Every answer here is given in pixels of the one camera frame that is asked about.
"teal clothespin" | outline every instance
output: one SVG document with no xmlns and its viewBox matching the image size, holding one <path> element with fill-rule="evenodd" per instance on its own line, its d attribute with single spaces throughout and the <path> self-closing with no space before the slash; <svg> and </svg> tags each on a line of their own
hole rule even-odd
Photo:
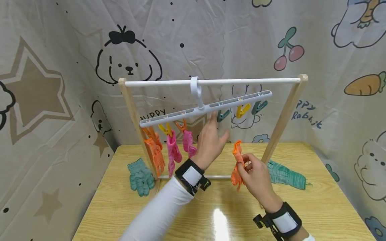
<svg viewBox="0 0 386 241">
<path fill-rule="evenodd" d="M 264 107 L 267 106 L 268 101 L 264 101 L 262 104 L 260 104 L 261 101 L 257 101 L 252 108 L 252 115 L 256 115 L 259 111 L 261 111 Z"/>
<path fill-rule="evenodd" d="M 217 113 L 217 122 L 220 123 L 222 120 L 224 120 L 228 115 L 230 114 L 230 110 L 227 110 L 224 114 L 221 114 L 221 111 L 219 110 Z"/>
</svg>

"white sleeve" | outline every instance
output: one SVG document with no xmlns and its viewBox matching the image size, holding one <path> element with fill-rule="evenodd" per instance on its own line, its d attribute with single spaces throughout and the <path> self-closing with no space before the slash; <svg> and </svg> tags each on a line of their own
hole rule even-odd
<svg viewBox="0 0 386 241">
<path fill-rule="evenodd" d="M 315 238 L 309 234 L 308 238 L 303 239 L 303 241 L 315 241 Z"/>
<path fill-rule="evenodd" d="M 162 240 L 178 212 L 191 200 L 193 196 L 172 177 L 135 217 L 120 240 Z"/>
</svg>

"green glove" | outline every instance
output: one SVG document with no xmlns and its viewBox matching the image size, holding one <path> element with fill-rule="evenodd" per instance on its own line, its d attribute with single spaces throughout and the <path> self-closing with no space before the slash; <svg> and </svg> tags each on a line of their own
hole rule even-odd
<svg viewBox="0 0 386 241">
<path fill-rule="evenodd" d="M 291 171 L 286 166 L 272 160 L 269 160 L 267 166 L 272 183 L 289 184 L 300 190 L 306 189 L 306 178 L 302 174 Z"/>
<path fill-rule="evenodd" d="M 128 164 L 127 168 L 130 171 L 131 190 L 136 190 L 140 197 L 149 195 L 150 189 L 154 187 L 154 177 L 142 158 Z"/>
</svg>

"wooden table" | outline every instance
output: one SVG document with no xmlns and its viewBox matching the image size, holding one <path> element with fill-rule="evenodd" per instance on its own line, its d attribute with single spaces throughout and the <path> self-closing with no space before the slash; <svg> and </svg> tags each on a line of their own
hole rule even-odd
<svg viewBox="0 0 386 241">
<path fill-rule="evenodd" d="M 261 157 L 266 143 L 242 143 L 241 147 L 243 153 Z M 179 149 L 187 158 L 182 146 Z M 232 149 L 233 144 L 227 144 L 205 173 L 230 175 L 235 165 Z M 166 147 L 163 153 L 164 175 L 167 175 Z M 144 157 L 140 145 L 122 145 L 117 149 L 73 240 L 117 240 L 122 235 L 149 199 L 139 197 L 130 189 L 127 164 L 140 157 Z M 306 190 L 283 184 L 273 184 L 273 187 L 298 213 L 303 226 L 316 240 L 374 240 L 309 145 L 279 143 L 272 160 L 303 174 L 306 182 L 312 184 L 307 185 Z M 212 180 L 205 192 L 200 190 L 181 210 L 165 240 L 275 240 L 269 229 L 258 229 L 252 221 L 263 213 L 245 186 L 237 192 L 230 180 Z"/>
</svg>

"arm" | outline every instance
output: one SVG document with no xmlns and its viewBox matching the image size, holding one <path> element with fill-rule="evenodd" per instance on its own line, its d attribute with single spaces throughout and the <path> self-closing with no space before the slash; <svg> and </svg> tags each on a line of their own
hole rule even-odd
<svg viewBox="0 0 386 241">
<path fill-rule="evenodd" d="M 226 131 L 219 138 L 217 134 L 217 116 L 216 112 L 213 112 L 210 120 L 200 133 L 197 152 L 191 160 L 205 171 L 222 152 L 228 137 L 229 132 Z M 135 217 L 120 240 L 161 240 L 182 207 L 193 198 L 180 180 L 172 177 L 154 199 Z"/>
<path fill-rule="evenodd" d="M 238 171 L 248 191 L 261 203 L 267 213 L 276 213 L 283 205 L 283 200 L 273 191 L 267 165 L 253 154 L 243 156 L 244 162 L 251 162 L 245 168 L 239 163 Z M 304 227 L 288 239 L 289 241 L 314 241 Z"/>
<path fill-rule="evenodd" d="M 120 240 L 161 240 L 181 208 L 191 200 L 193 196 L 172 177 L 131 222 Z"/>
</svg>

